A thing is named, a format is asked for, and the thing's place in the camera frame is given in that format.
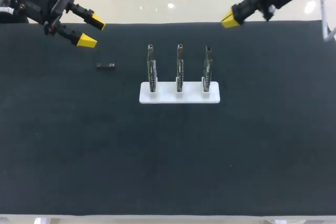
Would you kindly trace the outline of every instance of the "black cloth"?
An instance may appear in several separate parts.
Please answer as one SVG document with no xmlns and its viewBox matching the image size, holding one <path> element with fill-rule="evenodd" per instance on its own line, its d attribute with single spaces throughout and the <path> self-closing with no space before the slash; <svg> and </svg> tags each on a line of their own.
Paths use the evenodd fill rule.
<svg viewBox="0 0 336 224">
<path fill-rule="evenodd" d="M 1 25 L 0 214 L 336 215 L 336 43 L 320 22 Z M 203 73 L 219 104 L 139 103 L 154 45 L 159 81 Z M 96 63 L 115 62 L 115 71 Z"/>
<path fill-rule="evenodd" d="M 0 12 L 0 24 L 7 23 L 28 23 L 28 18 L 25 16 L 13 16 L 9 13 Z"/>
</svg>

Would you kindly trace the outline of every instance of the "white stand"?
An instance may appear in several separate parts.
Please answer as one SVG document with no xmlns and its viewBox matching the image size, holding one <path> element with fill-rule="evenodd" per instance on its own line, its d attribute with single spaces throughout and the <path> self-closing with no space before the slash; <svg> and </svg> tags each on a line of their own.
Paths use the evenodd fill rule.
<svg viewBox="0 0 336 224">
<path fill-rule="evenodd" d="M 139 101 L 143 104 L 159 103 L 219 103 L 218 82 L 212 81 L 209 92 L 203 91 L 202 81 L 183 82 L 183 91 L 177 92 L 177 82 L 156 81 L 156 91 L 150 92 L 149 83 L 143 82 L 140 87 Z"/>
</svg>

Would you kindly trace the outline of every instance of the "small black object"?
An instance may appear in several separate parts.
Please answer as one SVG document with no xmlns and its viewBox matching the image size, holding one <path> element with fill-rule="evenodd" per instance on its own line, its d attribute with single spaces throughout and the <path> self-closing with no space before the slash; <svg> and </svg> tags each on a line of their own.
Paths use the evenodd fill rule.
<svg viewBox="0 0 336 224">
<path fill-rule="evenodd" d="M 183 45 L 177 46 L 177 92 L 182 92 L 183 87 Z"/>
<path fill-rule="evenodd" d="M 148 80 L 149 80 L 150 92 L 155 92 L 156 91 L 156 60 L 154 56 L 153 45 L 148 45 L 147 67 L 148 67 Z"/>
<path fill-rule="evenodd" d="M 116 65 L 114 63 L 110 63 L 108 65 L 103 65 L 101 63 L 97 63 L 97 67 L 98 70 L 112 70 L 114 68 L 116 68 Z"/>
<path fill-rule="evenodd" d="M 203 77 L 203 90 L 209 92 L 212 77 L 212 49 L 208 46 L 206 46 L 205 52 Z"/>
</svg>

